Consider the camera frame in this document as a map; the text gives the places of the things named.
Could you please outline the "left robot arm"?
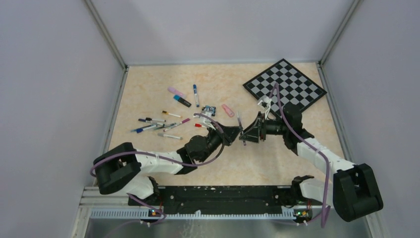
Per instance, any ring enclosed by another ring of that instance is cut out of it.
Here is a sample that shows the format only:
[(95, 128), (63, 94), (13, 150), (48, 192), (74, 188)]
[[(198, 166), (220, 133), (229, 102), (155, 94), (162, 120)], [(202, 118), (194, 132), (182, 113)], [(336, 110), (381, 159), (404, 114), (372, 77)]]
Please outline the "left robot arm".
[(158, 201), (159, 190), (153, 173), (185, 175), (213, 160), (215, 150), (220, 156), (242, 131), (241, 126), (208, 129), (206, 136), (193, 136), (182, 148), (172, 152), (147, 152), (124, 142), (93, 161), (90, 174), (97, 179), (100, 194), (130, 193), (147, 205)]

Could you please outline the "blue cap whiteboard marker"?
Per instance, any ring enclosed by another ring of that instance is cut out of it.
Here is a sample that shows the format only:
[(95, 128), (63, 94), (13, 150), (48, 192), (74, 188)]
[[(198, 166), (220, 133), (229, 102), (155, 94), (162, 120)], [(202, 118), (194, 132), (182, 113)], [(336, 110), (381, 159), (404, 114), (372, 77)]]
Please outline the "blue cap whiteboard marker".
[(193, 91), (194, 91), (196, 107), (198, 108), (200, 106), (200, 103), (199, 103), (199, 97), (198, 97), (198, 91), (197, 91), (196, 84), (193, 85)]

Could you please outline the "pink highlighter pen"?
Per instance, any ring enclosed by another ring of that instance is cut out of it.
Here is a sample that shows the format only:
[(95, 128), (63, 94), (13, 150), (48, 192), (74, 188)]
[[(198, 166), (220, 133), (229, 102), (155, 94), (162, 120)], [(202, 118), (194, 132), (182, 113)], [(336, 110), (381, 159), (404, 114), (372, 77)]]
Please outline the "pink highlighter pen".
[(234, 117), (235, 116), (235, 113), (226, 105), (226, 104), (222, 104), (221, 105), (222, 106), (222, 108), (223, 108), (223, 110), (225, 111), (225, 113), (230, 117), (230, 118), (232, 118), (232, 117)]

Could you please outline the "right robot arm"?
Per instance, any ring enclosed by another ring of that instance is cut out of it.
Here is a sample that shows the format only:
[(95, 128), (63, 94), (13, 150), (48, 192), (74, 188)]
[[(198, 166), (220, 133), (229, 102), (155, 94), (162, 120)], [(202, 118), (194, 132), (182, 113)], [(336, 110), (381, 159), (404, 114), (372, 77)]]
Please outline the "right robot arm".
[(309, 199), (319, 201), (332, 206), (346, 222), (383, 209), (377, 181), (369, 165), (357, 165), (321, 145), (304, 129), (297, 106), (286, 104), (282, 111), (284, 117), (279, 119), (269, 119), (259, 112), (239, 139), (259, 143), (268, 135), (280, 135), (289, 150), (324, 172), (324, 180), (313, 176), (297, 176), (292, 180), (290, 197), (294, 203), (304, 204)]

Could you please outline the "purple pen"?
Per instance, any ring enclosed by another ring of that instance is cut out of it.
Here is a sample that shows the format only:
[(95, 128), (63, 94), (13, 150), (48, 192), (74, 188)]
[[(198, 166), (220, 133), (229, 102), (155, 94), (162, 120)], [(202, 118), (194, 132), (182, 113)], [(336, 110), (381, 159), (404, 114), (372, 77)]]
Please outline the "purple pen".
[[(243, 135), (243, 126), (242, 126), (242, 122), (241, 122), (239, 111), (236, 112), (236, 116), (237, 116), (237, 121), (238, 121), (239, 127), (241, 129), (240, 136), (239, 137), (241, 137)], [(240, 140), (242, 141), (243, 145), (246, 146), (246, 141), (244, 141), (242, 139), (240, 139)]]

